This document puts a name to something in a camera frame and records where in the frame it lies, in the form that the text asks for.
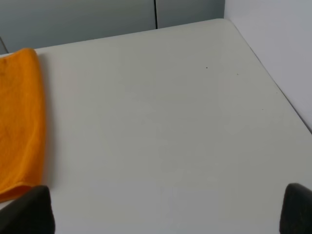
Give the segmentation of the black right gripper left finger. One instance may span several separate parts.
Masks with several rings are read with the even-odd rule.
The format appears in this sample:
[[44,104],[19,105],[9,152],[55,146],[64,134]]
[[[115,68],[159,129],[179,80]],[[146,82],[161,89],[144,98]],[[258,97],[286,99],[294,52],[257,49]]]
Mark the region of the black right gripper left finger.
[[47,186],[33,187],[0,210],[2,234],[54,234],[55,219]]

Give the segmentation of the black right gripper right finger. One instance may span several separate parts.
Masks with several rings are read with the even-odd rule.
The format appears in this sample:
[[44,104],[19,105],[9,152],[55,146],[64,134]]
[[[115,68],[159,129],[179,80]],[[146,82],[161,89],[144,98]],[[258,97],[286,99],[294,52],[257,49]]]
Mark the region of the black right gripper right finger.
[[289,184],[284,193],[279,222],[281,234],[312,232],[312,191],[299,183]]

